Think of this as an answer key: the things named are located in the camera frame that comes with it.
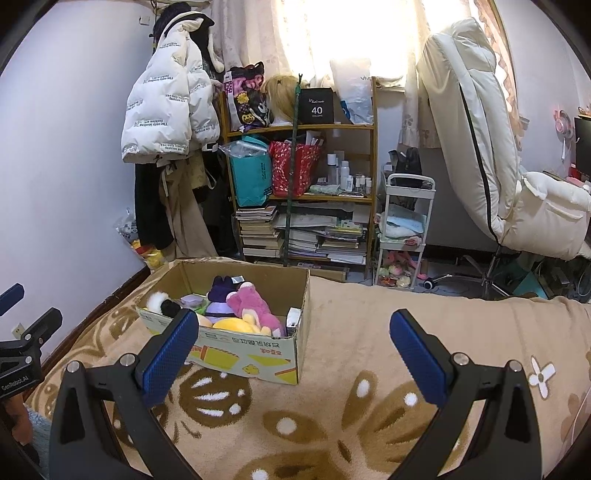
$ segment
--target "red shopping bag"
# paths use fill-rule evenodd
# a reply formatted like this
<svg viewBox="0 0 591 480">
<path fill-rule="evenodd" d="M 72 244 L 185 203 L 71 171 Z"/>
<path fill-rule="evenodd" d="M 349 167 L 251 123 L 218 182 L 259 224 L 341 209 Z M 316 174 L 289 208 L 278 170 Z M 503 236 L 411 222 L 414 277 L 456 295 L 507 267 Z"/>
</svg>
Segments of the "red shopping bag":
<svg viewBox="0 0 591 480">
<path fill-rule="evenodd" d="M 294 197 L 303 195 L 310 188 L 312 170 L 320 158 L 319 145 L 296 145 L 294 170 Z M 273 163 L 273 194 L 287 197 L 290 179 L 290 142 L 271 142 L 269 154 Z"/>
</svg>

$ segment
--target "human hand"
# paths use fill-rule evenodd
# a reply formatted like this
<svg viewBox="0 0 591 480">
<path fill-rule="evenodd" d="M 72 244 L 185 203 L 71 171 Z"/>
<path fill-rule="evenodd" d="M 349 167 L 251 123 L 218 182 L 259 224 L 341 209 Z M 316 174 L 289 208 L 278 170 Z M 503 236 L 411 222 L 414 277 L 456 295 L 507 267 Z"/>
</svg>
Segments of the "human hand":
<svg viewBox="0 0 591 480">
<path fill-rule="evenodd" d="M 6 413 L 14 421 L 12 436 L 21 445 L 27 445 L 33 440 L 33 424 L 29 420 L 29 412 L 22 400 L 22 394 L 15 395 L 4 401 Z"/>
</svg>

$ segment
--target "blanket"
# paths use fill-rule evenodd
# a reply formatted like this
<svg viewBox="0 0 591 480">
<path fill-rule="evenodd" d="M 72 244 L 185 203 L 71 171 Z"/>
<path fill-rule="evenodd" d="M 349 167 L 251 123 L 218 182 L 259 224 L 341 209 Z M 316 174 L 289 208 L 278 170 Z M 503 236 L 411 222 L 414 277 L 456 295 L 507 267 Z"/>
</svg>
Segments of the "blanket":
<svg viewBox="0 0 591 480">
<path fill-rule="evenodd" d="M 168 270 L 154 273 L 89 326 L 29 398 L 51 418 L 65 365 L 114 363 L 150 338 L 135 302 Z M 476 363 L 525 369 L 549 473 L 589 412 L 589 307 L 552 301 L 471 300 L 310 279 L 312 318 L 300 384 L 274 384 L 185 365 L 164 404 L 163 429 L 204 478 L 233 480 L 384 480 L 413 448 L 435 414 L 388 336 L 389 318 L 406 308 L 450 352 Z M 447 463 L 461 460 L 478 422 L 475 405 Z M 146 471 L 117 409 L 112 424 L 130 464 Z"/>
</svg>

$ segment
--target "yellow graphic on box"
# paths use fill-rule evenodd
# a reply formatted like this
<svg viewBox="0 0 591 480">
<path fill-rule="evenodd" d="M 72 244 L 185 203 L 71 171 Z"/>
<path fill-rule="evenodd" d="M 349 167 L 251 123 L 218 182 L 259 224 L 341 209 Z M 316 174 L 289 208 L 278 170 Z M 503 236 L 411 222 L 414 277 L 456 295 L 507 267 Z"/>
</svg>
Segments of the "yellow graphic on box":
<svg viewBox="0 0 591 480">
<path fill-rule="evenodd" d="M 230 370 L 240 360 L 235 353 L 210 346 L 196 346 L 193 350 L 199 353 L 197 356 L 204 363 L 224 370 Z"/>
<path fill-rule="evenodd" d="M 282 370 L 281 372 L 277 372 L 275 376 L 281 378 L 285 383 L 297 385 L 297 368 Z"/>
<path fill-rule="evenodd" d="M 262 355 L 248 355 L 255 362 L 259 362 L 263 367 L 277 367 L 278 365 L 287 365 L 291 363 L 291 360 L 285 358 L 277 358 L 272 356 Z"/>
<path fill-rule="evenodd" d="M 244 370 L 244 373 L 247 373 L 249 375 L 258 375 L 260 373 L 258 367 L 253 364 L 243 367 L 242 370 Z"/>
</svg>

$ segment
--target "white rolling cart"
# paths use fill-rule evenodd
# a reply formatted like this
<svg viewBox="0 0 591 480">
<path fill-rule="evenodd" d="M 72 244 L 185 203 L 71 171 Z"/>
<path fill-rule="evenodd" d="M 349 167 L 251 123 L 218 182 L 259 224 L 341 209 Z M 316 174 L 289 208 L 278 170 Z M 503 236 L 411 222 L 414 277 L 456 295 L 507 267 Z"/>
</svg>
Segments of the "white rolling cart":
<svg viewBox="0 0 591 480">
<path fill-rule="evenodd" d="M 431 183 L 431 189 L 413 189 L 409 187 L 398 187 L 396 185 L 392 185 L 392 181 L 396 179 L 415 179 L 415 180 L 422 180 Z M 382 219 L 380 221 L 380 242 L 379 242 L 379 260 L 378 265 L 376 266 L 375 275 L 374 275 L 374 285 L 378 284 L 378 274 L 379 269 L 382 267 L 382 261 L 384 259 L 384 251 L 385 250 L 397 250 L 397 251 L 407 251 L 409 253 L 417 252 L 418 253 L 418 261 L 417 261 L 417 268 L 414 271 L 414 275 L 411 279 L 411 284 L 407 288 L 400 288 L 400 287 L 388 287 L 388 288 L 396 288 L 397 290 L 412 290 L 417 284 L 417 275 L 421 268 L 421 261 L 423 260 L 423 252 L 425 250 L 425 245 L 427 245 L 427 232 L 429 229 L 429 222 L 431 221 L 431 211 L 433 210 L 433 200 L 435 199 L 435 180 L 431 177 L 424 177 L 422 175 L 411 175 L 406 173 L 392 173 L 386 179 L 386 208 L 385 212 L 386 215 L 382 215 Z M 419 245 L 407 245 L 404 243 L 404 240 L 400 240 L 399 242 L 393 241 L 392 239 L 388 239 L 385 236 L 386 232 L 386 222 L 388 220 L 388 211 L 390 206 L 390 197 L 397 196 L 397 197 L 409 197 L 415 199 L 426 199 L 429 201 L 427 219 L 424 222 L 424 232 L 422 235 L 422 239 Z"/>
</svg>

